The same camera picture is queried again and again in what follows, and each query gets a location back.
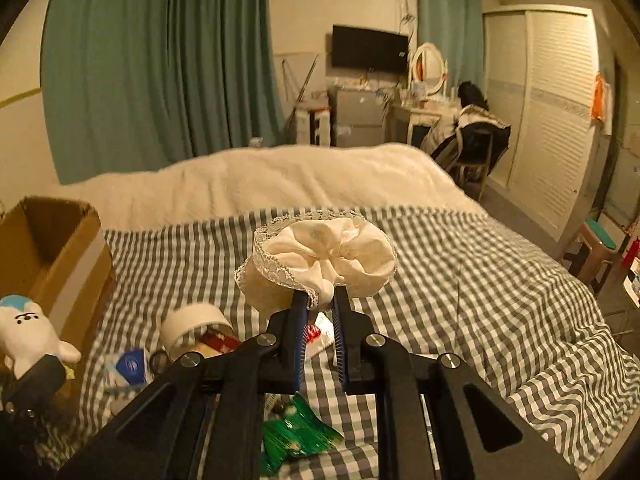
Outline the white bear plush toy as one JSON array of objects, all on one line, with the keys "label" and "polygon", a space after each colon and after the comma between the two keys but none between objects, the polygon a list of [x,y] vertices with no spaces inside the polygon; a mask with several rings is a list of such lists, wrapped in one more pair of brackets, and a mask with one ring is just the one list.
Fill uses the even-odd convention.
[{"label": "white bear plush toy", "polygon": [[39,304],[20,295],[1,299],[1,350],[11,360],[11,370],[21,379],[43,356],[56,356],[76,364],[80,351],[58,338]]}]

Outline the red white medicine box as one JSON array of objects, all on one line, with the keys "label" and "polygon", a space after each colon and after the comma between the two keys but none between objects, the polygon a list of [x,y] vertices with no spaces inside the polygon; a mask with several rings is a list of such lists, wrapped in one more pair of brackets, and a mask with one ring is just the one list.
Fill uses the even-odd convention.
[{"label": "red white medicine box", "polygon": [[219,330],[208,330],[198,340],[196,350],[206,358],[223,356],[224,354],[235,352],[242,344],[239,339],[220,332]]}]

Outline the cream lace scrunchie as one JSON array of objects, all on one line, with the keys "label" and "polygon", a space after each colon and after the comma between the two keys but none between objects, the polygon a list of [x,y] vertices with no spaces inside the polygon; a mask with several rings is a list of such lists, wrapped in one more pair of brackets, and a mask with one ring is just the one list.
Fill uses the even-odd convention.
[{"label": "cream lace scrunchie", "polygon": [[324,310],[344,286],[349,296],[371,297],[394,276],[396,250],[387,235],[355,211],[286,214],[254,232],[253,246],[236,269],[245,302],[262,318],[288,310],[296,292],[310,310]]}]

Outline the blue white tissue pack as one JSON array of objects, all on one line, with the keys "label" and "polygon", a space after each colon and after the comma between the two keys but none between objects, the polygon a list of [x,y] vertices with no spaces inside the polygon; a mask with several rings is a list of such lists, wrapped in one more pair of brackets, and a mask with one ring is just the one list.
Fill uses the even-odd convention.
[{"label": "blue white tissue pack", "polygon": [[151,381],[148,352],[142,348],[107,354],[102,370],[103,385],[109,393],[140,390]]}]

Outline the white tape roll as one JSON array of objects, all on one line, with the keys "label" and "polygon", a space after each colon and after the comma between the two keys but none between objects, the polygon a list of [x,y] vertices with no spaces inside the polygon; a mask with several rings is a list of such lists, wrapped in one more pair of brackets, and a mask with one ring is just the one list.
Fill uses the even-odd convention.
[{"label": "white tape roll", "polygon": [[195,335],[199,330],[213,328],[227,336],[233,336],[232,324],[222,311],[208,302],[186,304],[171,310],[160,324],[160,343],[171,359],[177,359],[178,351],[186,336]]}]

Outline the green snack wrapper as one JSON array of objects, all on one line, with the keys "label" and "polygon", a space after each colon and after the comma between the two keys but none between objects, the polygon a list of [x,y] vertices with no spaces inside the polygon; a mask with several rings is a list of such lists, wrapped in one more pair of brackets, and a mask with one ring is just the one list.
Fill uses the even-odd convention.
[{"label": "green snack wrapper", "polygon": [[295,393],[276,419],[262,424],[262,475],[275,476],[288,460],[308,458],[337,448],[344,437],[314,414]]}]

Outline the checkered bed sheet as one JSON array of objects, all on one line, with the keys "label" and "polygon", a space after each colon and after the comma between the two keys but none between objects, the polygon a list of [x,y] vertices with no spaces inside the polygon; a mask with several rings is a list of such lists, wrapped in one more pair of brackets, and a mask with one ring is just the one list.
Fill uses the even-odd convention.
[{"label": "checkered bed sheet", "polygon": [[[639,416],[639,363],[614,339],[590,290],[484,212],[366,208],[392,242],[394,276],[354,307],[408,350],[451,351],[500,393],[580,474]],[[116,287],[88,355],[77,412],[50,424],[40,458],[62,466],[111,417],[102,358],[155,350],[175,308],[208,302],[241,339],[262,321],[235,283],[257,228],[277,209],[137,232],[108,230]]]}]

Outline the brown cardboard box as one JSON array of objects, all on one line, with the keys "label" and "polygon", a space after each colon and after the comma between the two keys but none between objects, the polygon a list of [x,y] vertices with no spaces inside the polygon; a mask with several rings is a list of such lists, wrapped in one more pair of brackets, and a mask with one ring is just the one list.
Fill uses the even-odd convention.
[{"label": "brown cardboard box", "polygon": [[96,209],[81,200],[28,196],[1,216],[1,295],[42,307],[60,339],[91,348],[115,286]]}]

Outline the small stool teal cushion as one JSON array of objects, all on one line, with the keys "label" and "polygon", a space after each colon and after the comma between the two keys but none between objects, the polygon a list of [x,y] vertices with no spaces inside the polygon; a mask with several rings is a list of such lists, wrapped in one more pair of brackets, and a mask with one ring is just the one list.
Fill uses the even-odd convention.
[{"label": "small stool teal cushion", "polygon": [[593,218],[587,218],[570,239],[560,257],[568,272],[597,295],[612,271],[617,245]]}]

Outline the chair with clothes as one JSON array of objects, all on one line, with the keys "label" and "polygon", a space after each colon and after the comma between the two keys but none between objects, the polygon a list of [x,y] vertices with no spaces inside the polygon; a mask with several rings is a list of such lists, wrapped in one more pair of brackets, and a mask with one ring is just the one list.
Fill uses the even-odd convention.
[{"label": "chair with clothes", "polygon": [[512,128],[491,114],[482,90],[471,81],[459,84],[457,97],[461,110],[439,118],[419,148],[479,202],[488,176],[509,147]]}]

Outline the grey mini fridge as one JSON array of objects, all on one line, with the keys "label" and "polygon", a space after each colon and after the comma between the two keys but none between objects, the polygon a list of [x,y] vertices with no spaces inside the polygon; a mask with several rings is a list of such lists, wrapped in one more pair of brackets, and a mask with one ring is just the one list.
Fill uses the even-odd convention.
[{"label": "grey mini fridge", "polygon": [[332,133],[338,148],[367,148],[385,142],[384,96],[370,90],[332,88]]}]

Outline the green curtain left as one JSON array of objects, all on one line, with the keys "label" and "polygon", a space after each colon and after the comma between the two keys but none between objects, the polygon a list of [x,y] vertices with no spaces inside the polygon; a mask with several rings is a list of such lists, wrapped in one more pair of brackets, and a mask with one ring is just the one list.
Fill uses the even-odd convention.
[{"label": "green curtain left", "polygon": [[40,79],[64,184],[285,140],[269,0],[49,0]]}]

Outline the green curtain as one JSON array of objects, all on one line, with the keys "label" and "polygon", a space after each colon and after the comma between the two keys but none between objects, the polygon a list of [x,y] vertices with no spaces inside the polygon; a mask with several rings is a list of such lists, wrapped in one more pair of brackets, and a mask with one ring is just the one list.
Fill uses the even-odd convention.
[{"label": "green curtain", "polygon": [[429,42],[448,62],[449,84],[469,81],[483,88],[483,0],[416,0],[419,44]]},{"label": "green curtain", "polygon": [[40,79],[64,184],[285,140],[269,0],[49,0]]}]

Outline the green curtain right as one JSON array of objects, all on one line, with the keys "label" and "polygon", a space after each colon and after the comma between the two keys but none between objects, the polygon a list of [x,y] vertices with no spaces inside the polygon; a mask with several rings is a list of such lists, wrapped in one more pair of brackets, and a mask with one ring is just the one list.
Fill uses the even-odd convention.
[{"label": "green curtain right", "polygon": [[419,44],[429,42],[448,62],[449,84],[469,81],[483,88],[483,0],[416,0]]}]

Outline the black wall television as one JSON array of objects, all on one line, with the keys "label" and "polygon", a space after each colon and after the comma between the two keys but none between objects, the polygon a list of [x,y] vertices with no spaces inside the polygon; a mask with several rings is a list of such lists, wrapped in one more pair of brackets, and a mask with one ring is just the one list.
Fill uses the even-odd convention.
[{"label": "black wall television", "polygon": [[332,28],[331,63],[335,68],[402,75],[408,68],[408,56],[405,35],[342,25]]}]

